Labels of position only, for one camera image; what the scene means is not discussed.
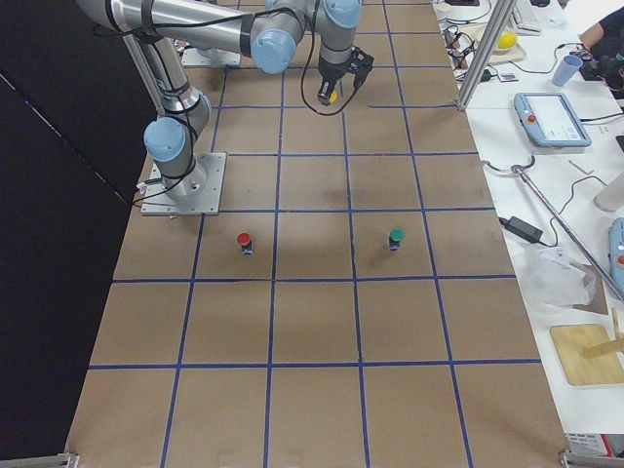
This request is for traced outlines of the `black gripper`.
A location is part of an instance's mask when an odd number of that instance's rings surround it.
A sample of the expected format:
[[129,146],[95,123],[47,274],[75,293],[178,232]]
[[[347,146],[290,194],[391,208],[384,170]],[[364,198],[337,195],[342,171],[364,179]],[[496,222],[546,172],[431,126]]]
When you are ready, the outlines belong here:
[[318,70],[322,77],[322,84],[317,93],[317,100],[323,106],[329,106],[331,104],[332,87],[345,74],[352,71],[352,66],[349,60],[341,63],[332,63],[324,58],[319,58]]

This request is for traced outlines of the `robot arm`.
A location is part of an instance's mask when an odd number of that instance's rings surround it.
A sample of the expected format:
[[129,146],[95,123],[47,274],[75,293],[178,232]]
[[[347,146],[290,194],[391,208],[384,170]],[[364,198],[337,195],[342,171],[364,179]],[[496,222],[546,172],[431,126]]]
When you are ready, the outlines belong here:
[[158,117],[143,133],[154,167],[139,185],[135,204],[143,215],[215,215],[219,211],[226,156],[199,154],[194,146],[208,124],[212,104],[185,73],[190,67],[225,67],[249,58],[263,72],[286,70],[306,32],[321,41],[319,103],[335,99],[347,73],[359,90],[373,59],[354,44],[359,1],[268,1],[251,13],[215,1],[81,1],[96,25],[123,38],[150,93]]

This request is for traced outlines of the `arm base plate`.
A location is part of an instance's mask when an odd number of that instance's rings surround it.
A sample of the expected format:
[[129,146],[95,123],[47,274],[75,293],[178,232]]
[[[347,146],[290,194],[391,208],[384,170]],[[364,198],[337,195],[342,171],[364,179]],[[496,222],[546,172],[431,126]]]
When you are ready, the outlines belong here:
[[182,53],[181,64],[186,68],[222,68],[237,67],[241,56],[215,48],[189,48]]
[[156,182],[146,187],[141,201],[142,215],[218,215],[227,160],[226,153],[195,154],[195,167],[179,184],[166,179],[152,164],[150,177]]

